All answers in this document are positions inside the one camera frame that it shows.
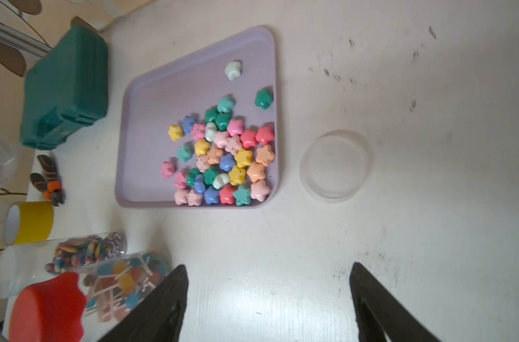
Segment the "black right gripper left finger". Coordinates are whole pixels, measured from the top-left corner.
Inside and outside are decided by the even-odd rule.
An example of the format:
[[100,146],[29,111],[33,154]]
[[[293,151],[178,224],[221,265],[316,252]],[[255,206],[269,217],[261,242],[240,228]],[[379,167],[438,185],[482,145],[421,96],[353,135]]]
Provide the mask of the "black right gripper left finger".
[[185,265],[177,266],[102,341],[178,341],[188,300]]

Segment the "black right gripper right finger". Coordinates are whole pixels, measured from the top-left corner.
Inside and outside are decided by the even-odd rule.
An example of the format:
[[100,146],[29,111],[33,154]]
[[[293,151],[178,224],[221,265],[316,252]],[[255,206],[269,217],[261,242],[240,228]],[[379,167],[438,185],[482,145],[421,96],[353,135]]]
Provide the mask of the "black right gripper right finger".
[[437,341],[363,266],[353,264],[349,285],[359,341]]

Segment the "red lid candy jar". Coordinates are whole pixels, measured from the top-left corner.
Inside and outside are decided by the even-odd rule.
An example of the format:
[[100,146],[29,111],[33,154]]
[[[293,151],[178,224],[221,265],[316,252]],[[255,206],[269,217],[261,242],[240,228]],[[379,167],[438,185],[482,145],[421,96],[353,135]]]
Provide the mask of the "red lid candy jar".
[[27,286],[9,320],[9,341],[98,341],[170,273],[168,253],[150,249]]

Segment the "clear plastic jar lid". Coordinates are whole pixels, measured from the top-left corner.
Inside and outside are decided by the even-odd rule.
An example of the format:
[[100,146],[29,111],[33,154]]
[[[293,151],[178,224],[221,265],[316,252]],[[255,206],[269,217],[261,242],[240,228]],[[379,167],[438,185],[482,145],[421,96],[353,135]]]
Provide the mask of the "clear plastic jar lid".
[[305,150],[299,165],[303,189],[335,204],[351,199],[366,183],[373,157],[366,138],[348,130],[328,132]]

